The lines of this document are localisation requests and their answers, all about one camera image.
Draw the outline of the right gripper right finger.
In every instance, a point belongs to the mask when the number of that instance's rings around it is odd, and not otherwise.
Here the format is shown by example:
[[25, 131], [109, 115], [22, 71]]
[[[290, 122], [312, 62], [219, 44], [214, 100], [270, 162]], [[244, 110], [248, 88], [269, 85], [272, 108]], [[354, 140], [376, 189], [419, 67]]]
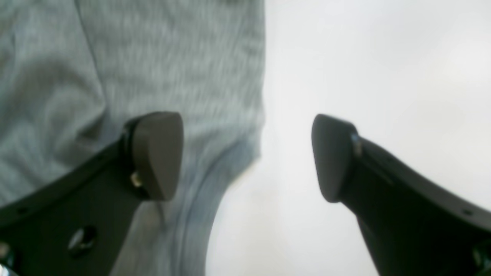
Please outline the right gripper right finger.
[[491, 215], [434, 184], [350, 122], [314, 118], [320, 191], [354, 213], [380, 276], [489, 276]]

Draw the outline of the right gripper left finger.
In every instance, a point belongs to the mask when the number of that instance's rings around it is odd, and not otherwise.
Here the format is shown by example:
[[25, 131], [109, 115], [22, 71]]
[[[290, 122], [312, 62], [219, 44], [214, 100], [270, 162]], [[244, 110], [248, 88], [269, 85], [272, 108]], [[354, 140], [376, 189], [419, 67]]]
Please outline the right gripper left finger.
[[183, 120], [153, 112], [69, 174], [1, 208], [2, 276], [108, 276], [145, 201], [170, 201]]

